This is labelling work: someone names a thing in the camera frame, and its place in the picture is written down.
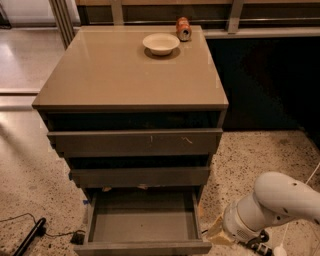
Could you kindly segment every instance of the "floor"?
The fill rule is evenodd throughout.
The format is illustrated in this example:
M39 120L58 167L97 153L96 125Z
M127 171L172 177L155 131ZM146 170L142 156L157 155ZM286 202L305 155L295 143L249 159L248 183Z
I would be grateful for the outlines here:
M0 88L41 88L64 49L56 30L0 30ZM68 178L68 167L49 145L46 127L31 108L33 97L0 96L0 256L13 255L34 223L46 218L47 233L86 230L85 196ZM267 171L305 182L320 161L303 131L225 132L199 205L201 229L210 228L233 200L252 191ZM309 185L320 192L320 172ZM274 248L286 226L268 228ZM77 255L71 235L37 238L25 255ZM306 220L289 224L284 247L290 256L320 256L320 229ZM208 256L255 255L234 244L213 245Z

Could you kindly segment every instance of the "black plug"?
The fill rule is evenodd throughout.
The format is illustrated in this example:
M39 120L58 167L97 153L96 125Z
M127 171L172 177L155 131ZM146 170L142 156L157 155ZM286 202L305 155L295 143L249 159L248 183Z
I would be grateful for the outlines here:
M74 232L72 235L72 238L70 240L70 243L72 244L77 244L77 245L82 245L84 242L84 234Z

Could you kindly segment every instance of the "cable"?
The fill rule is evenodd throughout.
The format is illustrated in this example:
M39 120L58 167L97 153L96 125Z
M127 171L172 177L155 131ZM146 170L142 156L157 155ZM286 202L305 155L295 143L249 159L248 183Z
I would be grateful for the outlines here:
M68 235L73 235L74 233L86 233L86 231L84 230L76 230L73 232L68 232L68 233L61 233L61 234L57 234L57 235L50 235L47 232L45 233L46 236L51 237L51 238L56 238L56 237L61 237L61 236L68 236Z
M21 214L21 215L16 216L16 217L11 217L11 218L9 218L9 219L0 220L0 222L5 222L5 221L10 221L10 220L18 219L18 218L21 218L21 217L26 216L26 215L29 215L29 216L32 217L34 224L37 223L37 222L36 222L36 218L35 218L31 213L25 213L25 214Z
M319 167L320 167L320 162L319 162L319 164L317 165L316 169L315 169L315 170L312 172L312 174L310 175L309 179L305 182L306 185L309 183L309 181L310 181L310 180L312 179L312 177L315 175L315 173L317 172L317 170L319 169ZM285 230L285 232L284 232L284 235L283 235L281 244L283 244L284 239L286 238L287 231L288 231L288 227L289 227L289 222L287 223L286 230ZM315 250L315 252L314 252L313 255L315 255L315 253L317 252L319 246L320 246L320 242L319 242L319 244L318 244L318 246L317 246L317 248L316 248L316 250Z
M313 171L313 173L312 173L311 176L309 177L309 179L306 181L306 184L308 184L309 181L312 179L313 175L316 173L316 171L318 170L319 166L320 166L320 162L319 162L317 168Z
M36 218L31 213L24 213L24 214L21 214L21 215L16 216L16 217L11 217L11 218L8 218L8 219L0 220L0 223L1 222L6 222L6 221L10 221L10 220L15 220L15 219L21 218L23 216L27 216L27 215L32 217L34 224L37 223ZM56 238L56 237L67 236L67 235L71 235L71 234L73 235L75 233L86 233L86 232L84 230L76 230L76 231L73 231L73 232L61 233L61 234L57 234L57 235L50 235L47 232L45 232L44 234L46 236L48 236L48 237Z

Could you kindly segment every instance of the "black cable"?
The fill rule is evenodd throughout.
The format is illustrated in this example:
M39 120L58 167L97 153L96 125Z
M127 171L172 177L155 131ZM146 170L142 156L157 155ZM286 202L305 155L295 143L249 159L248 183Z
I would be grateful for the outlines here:
M10 221L10 220L15 220L15 219L21 218L21 217L26 216L26 215L29 215L29 216L32 217L34 224L37 223L36 218L35 218L31 213L25 213L25 214L21 214L21 215L16 216L16 217L11 217L11 218L8 218L8 219L0 220L0 223L1 223L1 222L6 222L6 221ZM78 232L80 232L80 233L86 233L84 230L77 230L77 231L68 232L68 233L61 233L61 234L57 234L57 235L50 235L50 234L48 234L47 232L45 232L44 234L45 234L46 236L48 236L48 237L56 238L56 237L61 237L61 236L67 236L67 235L75 234L75 233L78 233Z
M67 236L67 235L71 235L71 234L73 235L74 233L78 233L78 232L80 232L80 233L86 233L86 231L84 231L84 230L76 230L76 231L73 231L73 232L62 233L62 234L58 234L58 235L50 235L50 234L48 234L48 233L46 232L45 235L48 236L48 237L51 237L51 238L56 238L56 237Z
M9 218L9 219L0 220L0 222L5 222L5 221L9 221L9 220L18 219L18 218L23 217L23 216L26 216L26 215L29 215L29 216L32 217L34 224L37 223L37 222L36 222L36 218L35 218L31 213L25 213L25 214L21 214L21 215L16 216L16 217L11 217L11 218Z

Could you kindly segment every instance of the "drawer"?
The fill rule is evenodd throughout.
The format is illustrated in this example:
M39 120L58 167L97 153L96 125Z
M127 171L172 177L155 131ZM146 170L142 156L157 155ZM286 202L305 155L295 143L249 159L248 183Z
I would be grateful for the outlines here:
M197 203L191 189L113 189L95 194L89 207L84 244L74 247L85 255L206 254Z
M209 167L73 169L70 176L79 188L157 187L205 185Z
M49 132L64 157L214 154L222 129Z

